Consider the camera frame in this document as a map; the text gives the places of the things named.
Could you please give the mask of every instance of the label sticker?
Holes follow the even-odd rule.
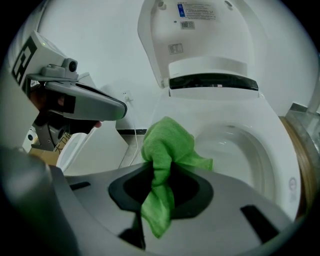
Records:
[[[290,202],[295,202],[297,200],[297,180],[292,177],[289,180],[289,189],[290,189]]]
[[[170,54],[181,54],[183,52],[184,52],[184,49],[182,48],[182,43],[169,45],[169,53]]]
[[[189,20],[215,20],[214,7],[208,2],[178,2],[180,18]]]
[[[182,30],[194,30],[196,28],[194,21],[180,21],[180,27]]]

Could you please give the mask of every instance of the green microfiber towel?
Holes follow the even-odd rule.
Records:
[[[142,157],[153,162],[154,178],[151,192],[141,206],[141,216],[149,223],[152,233],[160,238],[170,226],[174,195],[168,185],[171,162],[211,171],[213,160],[195,152],[194,137],[170,117],[152,125],[145,134]]]

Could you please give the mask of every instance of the black plastic slot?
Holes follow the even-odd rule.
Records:
[[[124,230],[118,237],[142,250],[146,249],[145,237],[140,214],[137,213],[135,215],[132,228]]]
[[[263,244],[279,234],[279,231],[254,205],[242,207],[241,211]]]
[[[84,182],[72,184],[72,185],[70,185],[70,188],[72,191],[75,191],[75,190],[83,189],[88,186],[91,186],[91,184],[87,181],[84,181]]]

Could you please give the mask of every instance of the electrical cable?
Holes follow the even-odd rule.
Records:
[[[124,99],[125,99],[126,102],[130,102],[128,96],[125,96]],[[131,112],[130,108],[132,108],[132,110],[134,110],[134,107],[132,106],[132,104],[131,104],[130,107],[128,106],[128,110],[129,110],[129,113],[130,113],[130,116],[131,116],[131,119],[132,119],[132,122],[133,122],[134,136],[135,136],[135,142],[136,142],[136,150],[135,150],[135,152],[134,152],[134,154],[133,154],[133,158],[132,158],[129,166],[131,166],[132,163],[133,163],[133,161],[135,160],[135,158],[136,158],[136,156],[137,156],[138,149],[139,149],[138,138],[137,138],[136,123],[135,123],[135,119],[134,119],[134,116],[132,115],[132,112]]]

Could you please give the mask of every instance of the cardboard box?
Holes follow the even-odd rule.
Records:
[[[29,151],[29,155],[33,155],[39,157],[42,161],[50,166],[56,166],[59,155],[61,154],[62,150],[64,149],[65,145],[69,141],[72,135],[65,133],[58,144],[55,146],[53,151],[41,150],[37,148],[31,148]]]

